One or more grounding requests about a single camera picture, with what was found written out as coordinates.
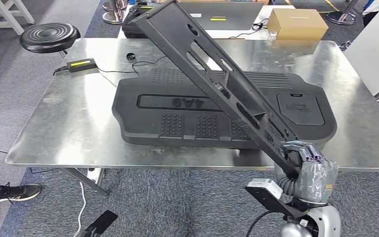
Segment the power adapter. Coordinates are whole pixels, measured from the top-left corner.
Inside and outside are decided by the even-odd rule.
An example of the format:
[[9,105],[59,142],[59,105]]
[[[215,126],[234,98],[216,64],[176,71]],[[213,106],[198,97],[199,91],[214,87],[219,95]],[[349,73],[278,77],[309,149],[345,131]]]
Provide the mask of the power adapter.
[[71,73],[80,72],[88,69],[98,68],[93,58],[86,58],[66,63]]

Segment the stainless steel tabletop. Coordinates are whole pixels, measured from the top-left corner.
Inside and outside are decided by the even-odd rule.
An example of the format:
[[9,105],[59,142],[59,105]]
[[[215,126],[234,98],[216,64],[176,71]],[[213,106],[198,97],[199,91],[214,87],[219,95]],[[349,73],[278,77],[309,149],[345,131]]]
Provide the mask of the stainless steel tabletop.
[[[246,71],[290,72],[324,88],[338,129],[321,145],[341,170],[379,171],[379,104],[335,43],[217,40]],[[79,39],[66,61],[94,58],[105,71],[131,71],[126,53],[137,61],[164,56],[147,39]],[[167,58],[150,68],[176,68]],[[191,147],[132,145],[121,138],[111,112],[118,80],[135,74],[97,70],[58,73],[18,137],[6,162],[37,167],[270,169],[261,152]]]

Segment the white cable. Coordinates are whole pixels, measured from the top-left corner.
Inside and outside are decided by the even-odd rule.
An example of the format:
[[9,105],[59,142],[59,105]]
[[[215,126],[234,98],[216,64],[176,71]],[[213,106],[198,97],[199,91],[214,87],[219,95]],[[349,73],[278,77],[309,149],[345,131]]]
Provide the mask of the white cable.
[[83,210],[85,209],[85,206],[86,206],[85,189],[83,188],[83,184],[82,184],[82,182],[79,182],[79,184],[80,184],[80,188],[82,189],[83,207],[82,207],[82,209],[80,210],[79,215],[78,215],[78,217],[77,217],[77,222],[78,222],[78,224],[79,224],[79,228],[78,228],[78,230],[76,231],[76,233],[78,233],[78,232],[80,231],[80,229],[82,229],[82,224],[81,224],[81,222],[80,222],[80,217],[82,216]]

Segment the sneaker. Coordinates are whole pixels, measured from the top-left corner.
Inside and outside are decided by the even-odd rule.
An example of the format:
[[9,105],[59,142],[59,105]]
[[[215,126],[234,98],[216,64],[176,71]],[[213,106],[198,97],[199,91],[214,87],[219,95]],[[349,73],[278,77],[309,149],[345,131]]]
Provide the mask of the sneaker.
[[7,187],[4,195],[0,197],[1,201],[27,201],[35,198],[41,191],[38,184],[27,184],[18,187]]

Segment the metal mounting plate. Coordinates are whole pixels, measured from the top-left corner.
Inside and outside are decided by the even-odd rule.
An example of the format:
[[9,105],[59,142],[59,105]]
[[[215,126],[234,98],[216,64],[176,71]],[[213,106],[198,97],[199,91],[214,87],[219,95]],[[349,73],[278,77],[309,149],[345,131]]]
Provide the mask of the metal mounting plate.
[[[236,63],[176,0],[164,2],[133,22],[289,177],[297,177],[298,169],[284,156],[280,142],[280,139],[296,140],[294,131]],[[208,66],[212,61],[225,72],[223,78]]]

